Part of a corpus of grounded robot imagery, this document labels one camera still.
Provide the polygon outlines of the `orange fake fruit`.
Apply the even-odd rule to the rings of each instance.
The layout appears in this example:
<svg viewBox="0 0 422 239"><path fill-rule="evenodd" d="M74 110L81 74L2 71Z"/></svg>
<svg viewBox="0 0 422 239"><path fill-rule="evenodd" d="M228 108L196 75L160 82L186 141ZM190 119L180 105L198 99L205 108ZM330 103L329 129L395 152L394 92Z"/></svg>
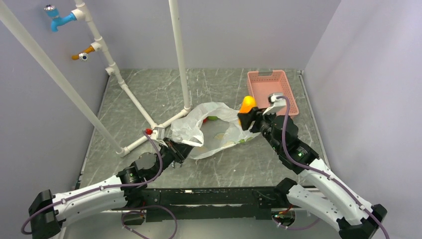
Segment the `orange fake fruit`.
<svg viewBox="0 0 422 239"><path fill-rule="evenodd" d="M239 113L246 114L251 111L252 108L256 107L256 101L255 98L252 96L245 96L243 98Z"/></svg>

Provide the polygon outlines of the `white plastic bag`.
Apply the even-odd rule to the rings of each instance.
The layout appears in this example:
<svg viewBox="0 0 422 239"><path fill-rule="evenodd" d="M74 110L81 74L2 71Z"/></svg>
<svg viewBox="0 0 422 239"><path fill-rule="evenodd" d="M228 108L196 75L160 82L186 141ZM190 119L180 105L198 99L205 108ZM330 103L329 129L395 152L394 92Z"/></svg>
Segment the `white plastic bag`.
<svg viewBox="0 0 422 239"><path fill-rule="evenodd" d="M171 123L171 139L194 147L188 158L203 159L224 149L245 143L258 134L243 131L237 117L238 111L222 102L202 103L187 116ZM208 116L218 120L203 123Z"/></svg>

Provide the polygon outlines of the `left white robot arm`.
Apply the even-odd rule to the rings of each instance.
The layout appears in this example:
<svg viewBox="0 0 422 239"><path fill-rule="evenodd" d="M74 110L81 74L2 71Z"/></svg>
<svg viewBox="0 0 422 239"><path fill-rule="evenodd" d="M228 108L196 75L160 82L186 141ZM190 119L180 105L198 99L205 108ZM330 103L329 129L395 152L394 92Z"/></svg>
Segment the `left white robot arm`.
<svg viewBox="0 0 422 239"><path fill-rule="evenodd" d="M141 191L157 179L172 163L182 164L193 146L169 138L155 152L146 152L128 167L99 183L78 190L53 194L47 189L38 193L28 209L29 218L22 234L34 239L50 239L63 227L87 216L110 209L137 209L143 204Z"/></svg>

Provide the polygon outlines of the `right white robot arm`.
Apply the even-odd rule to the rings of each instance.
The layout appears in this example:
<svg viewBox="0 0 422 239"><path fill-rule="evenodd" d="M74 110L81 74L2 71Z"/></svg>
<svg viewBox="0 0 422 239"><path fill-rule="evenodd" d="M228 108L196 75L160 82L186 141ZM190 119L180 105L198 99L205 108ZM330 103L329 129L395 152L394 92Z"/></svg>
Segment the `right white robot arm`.
<svg viewBox="0 0 422 239"><path fill-rule="evenodd" d="M389 238L382 221L387 210L373 205L346 186L306 143L298 138L298 127L290 116L268 114L252 107L238 113L243 130L259 132L277 153L279 160L298 176L312 183L318 196L290 178L274 188L274 200L285 207L292 204L308 210L331 225L342 239L370 239L378 229Z"/></svg>

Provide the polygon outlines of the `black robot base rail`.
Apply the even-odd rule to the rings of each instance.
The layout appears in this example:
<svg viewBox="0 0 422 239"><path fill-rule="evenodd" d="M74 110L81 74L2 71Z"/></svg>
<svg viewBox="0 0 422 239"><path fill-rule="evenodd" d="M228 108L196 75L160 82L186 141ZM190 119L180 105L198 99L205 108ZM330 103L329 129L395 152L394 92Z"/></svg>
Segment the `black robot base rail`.
<svg viewBox="0 0 422 239"><path fill-rule="evenodd" d="M124 211L139 211L126 222L177 220L280 218L288 225L294 221L296 207L281 199L273 187L157 188L134 190L126 197Z"/></svg>

